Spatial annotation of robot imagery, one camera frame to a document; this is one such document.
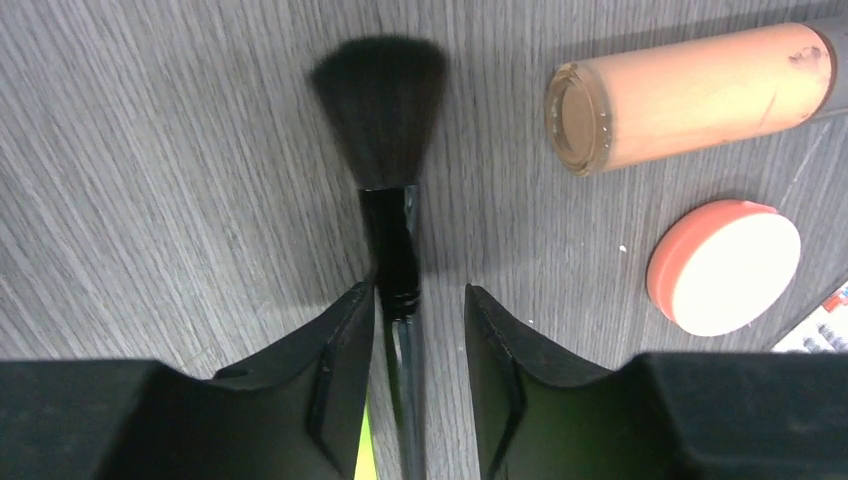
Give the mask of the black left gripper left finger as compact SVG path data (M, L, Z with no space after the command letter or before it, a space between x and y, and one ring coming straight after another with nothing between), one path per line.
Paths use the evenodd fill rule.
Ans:
M374 338L361 282L210 379L157 360L5 361L5 479L350 479Z

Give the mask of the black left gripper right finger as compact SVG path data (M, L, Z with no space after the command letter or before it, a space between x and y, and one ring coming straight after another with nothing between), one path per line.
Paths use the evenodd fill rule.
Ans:
M485 479L843 479L840 354L648 352L609 370L465 289Z

